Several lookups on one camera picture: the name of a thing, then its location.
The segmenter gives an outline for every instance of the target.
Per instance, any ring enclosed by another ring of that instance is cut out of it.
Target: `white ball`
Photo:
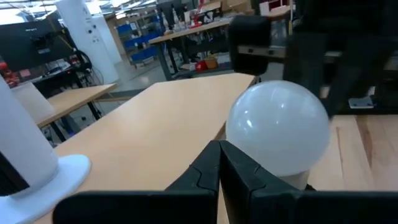
[[[226,122],[227,140],[279,177],[309,170],[326,151],[329,136],[320,100],[287,81],[247,89]]]

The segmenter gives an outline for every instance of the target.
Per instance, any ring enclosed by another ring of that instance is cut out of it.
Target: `desk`
[[[173,56],[173,53],[171,51],[171,47],[170,47],[170,44],[168,43],[168,40],[175,39],[175,38],[181,38],[181,37],[186,36],[186,35],[196,34],[197,32],[203,32],[203,31],[206,31],[206,30],[209,30],[209,29],[214,29],[214,28],[217,28],[217,27],[227,26],[229,24],[229,22],[231,22],[231,19],[224,19],[222,21],[211,22],[209,24],[205,24],[205,25],[202,25],[200,27],[196,27],[196,28],[193,28],[193,29],[182,30],[180,32],[175,32],[173,34],[169,34],[169,35],[165,35],[165,36],[162,36],[162,37],[157,37],[157,38],[154,38],[152,40],[149,40],[148,43],[154,44],[156,46],[156,48],[157,48],[157,55],[158,55],[158,58],[159,58],[159,61],[160,61],[160,65],[162,66],[162,70],[164,72],[164,75],[166,76],[166,80],[170,81],[170,80],[173,80],[173,78],[172,78],[172,74],[170,73],[169,66],[167,65],[166,59],[164,57],[164,50],[163,50],[163,47],[162,47],[162,43],[163,42],[166,43],[167,51],[169,52],[169,57],[170,57],[170,59],[172,61],[174,72],[177,73],[178,69],[177,69],[177,66],[175,64],[174,56]],[[184,49],[185,48],[184,47],[184,43],[182,43],[182,46],[183,46],[182,55],[183,55],[184,61],[186,61],[186,60],[188,60],[188,58],[187,58],[187,56],[185,54],[186,50]]]
[[[37,126],[42,128],[50,123],[53,123],[55,120],[71,113],[72,111],[80,108],[84,104],[87,104],[104,93],[107,93],[116,88],[116,84],[110,85],[101,85],[101,86],[93,86],[88,88],[78,88],[64,91],[60,94],[57,94],[48,99],[49,103],[53,106],[55,112],[43,119],[42,121],[37,122]],[[63,136],[60,136],[60,130],[57,128],[55,124],[52,124],[53,129],[57,129],[54,131],[60,137],[60,140],[63,140]]]
[[[231,105],[252,81],[232,73],[157,83],[55,150],[92,161],[78,191],[163,190],[224,133]],[[397,190],[398,179],[391,180],[398,170],[395,123],[398,116],[336,117],[330,146],[311,170],[310,184],[318,190]],[[218,223],[228,223],[220,194]],[[51,214],[37,223],[51,223]]]

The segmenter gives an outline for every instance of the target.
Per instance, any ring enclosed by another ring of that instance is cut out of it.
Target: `shelving unit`
[[[161,35],[155,7],[126,12],[126,17],[118,20],[117,31],[123,43],[130,64],[145,66],[156,59],[155,47],[148,41]]]

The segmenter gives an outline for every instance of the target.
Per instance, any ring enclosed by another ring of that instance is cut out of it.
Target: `floor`
[[[119,81],[118,81],[118,87],[114,91],[143,89],[157,82],[166,82],[162,67],[160,66],[158,60],[153,61],[144,68],[135,69],[134,66],[130,65],[129,60],[125,55],[122,56],[122,59],[123,61],[116,65],[116,70],[119,73]],[[283,70],[283,65],[278,63],[270,63],[268,71],[265,74],[261,75],[261,78],[262,80],[281,79],[282,70]],[[229,72],[206,73],[198,77],[219,75],[222,73],[229,73]],[[102,115],[106,115],[123,103],[124,103],[123,101],[101,102],[101,103],[95,103],[95,105]],[[76,124],[79,125],[81,129],[84,129],[85,127],[89,126],[95,121],[88,106],[83,106],[78,110],[70,113],[70,116],[74,119]],[[54,143],[56,144],[60,143],[58,137],[50,128],[44,128],[43,131],[45,132],[45,135],[47,137],[52,138]],[[66,138],[71,137],[71,135],[67,134],[65,130],[62,129],[62,131]]]

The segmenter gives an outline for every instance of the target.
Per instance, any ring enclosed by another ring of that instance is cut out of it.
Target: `white round base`
[[[44,216],[80,186],[90,167],[91,162],[84,155],[59,158],[57,173],[41,189],[19,198],[0,197],[1,223],[32,223]]]

